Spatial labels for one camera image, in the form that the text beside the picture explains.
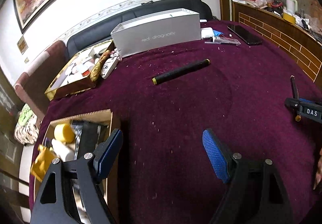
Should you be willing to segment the person's right hand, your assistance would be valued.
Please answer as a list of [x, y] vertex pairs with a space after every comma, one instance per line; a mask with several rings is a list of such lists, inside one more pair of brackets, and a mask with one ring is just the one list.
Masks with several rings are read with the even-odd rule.
[[315, 180], [314, 180], [314, 186], [313, 186], [314, 190], [321, 183], [321, 178], [322, 178], [322, 149], [320, 150], [319, 155], [320, 155], [320, 158], [318, 161], [317, 172], [315, 174]]

